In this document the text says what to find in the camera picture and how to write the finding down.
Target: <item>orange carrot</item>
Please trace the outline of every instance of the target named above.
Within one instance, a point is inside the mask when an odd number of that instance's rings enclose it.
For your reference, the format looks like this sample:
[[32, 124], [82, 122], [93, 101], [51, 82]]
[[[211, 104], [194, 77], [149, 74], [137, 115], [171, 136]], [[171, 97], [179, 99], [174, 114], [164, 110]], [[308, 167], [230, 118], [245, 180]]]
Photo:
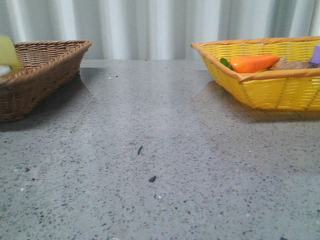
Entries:
[[257, 71], [269, 68], [279, 60], [280, 57], [273, 54], [237, 56], [230, 59], [230, 64], [233, 71], [244, 74], [255, 73]]

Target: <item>wicker basket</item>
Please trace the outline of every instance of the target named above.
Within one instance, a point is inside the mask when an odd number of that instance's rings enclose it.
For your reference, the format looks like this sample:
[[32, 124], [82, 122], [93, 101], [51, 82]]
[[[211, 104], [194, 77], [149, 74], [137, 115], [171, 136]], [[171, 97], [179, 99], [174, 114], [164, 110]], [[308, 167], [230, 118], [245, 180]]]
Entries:
[[215, 81], [252, 108], [320, 111], [320, 68], [236, 73], [220, 58], [275, 54], [288, 61], [309, 60], [320, 36], [222, 40], [192, 43]]
[[22, 119], [72, 79], [91, 44], [89, 40], [15, 42], [21, 68], [0, 76], [0, 122]]

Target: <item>table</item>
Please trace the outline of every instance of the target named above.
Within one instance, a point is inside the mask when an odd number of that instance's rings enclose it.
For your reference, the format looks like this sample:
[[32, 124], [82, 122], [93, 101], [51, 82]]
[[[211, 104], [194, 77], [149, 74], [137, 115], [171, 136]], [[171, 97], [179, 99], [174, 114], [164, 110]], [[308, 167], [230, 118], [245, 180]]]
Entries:
[[243, 106], [201, 60], [83, 61], [0, 124], [0, 239], [320, 239], [319, 119]]

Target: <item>small black debris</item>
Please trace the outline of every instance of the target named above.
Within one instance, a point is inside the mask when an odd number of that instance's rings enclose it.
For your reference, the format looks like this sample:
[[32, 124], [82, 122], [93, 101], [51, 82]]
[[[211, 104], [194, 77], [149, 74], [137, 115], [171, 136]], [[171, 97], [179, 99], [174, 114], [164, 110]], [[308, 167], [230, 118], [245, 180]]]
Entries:
[[153, 182], [156, 180], [156, 178], [157, 178], [157, 176], [151, 177], [151, 178], [149, 179], [149, 182], [150, 182], [150, 183], [153, 183]]
[[139, 149], [138, 149], [138, 155], [140, 155], [140, 152], [141, 152], [141, 150], [142, 150], [142, 145], [141, 145], [141, 147], [139, 147]]

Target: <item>brown wicker basket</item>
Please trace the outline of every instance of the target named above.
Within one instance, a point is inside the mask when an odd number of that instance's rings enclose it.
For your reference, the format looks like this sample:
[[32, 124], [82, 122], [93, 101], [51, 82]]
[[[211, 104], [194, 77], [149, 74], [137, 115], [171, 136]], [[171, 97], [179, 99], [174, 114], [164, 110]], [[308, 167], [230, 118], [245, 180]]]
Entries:
[[0, 122], [22, 119], [72, 79], [91, 44], [89, 40], [15, 42], [21, 68], [0, 76]]

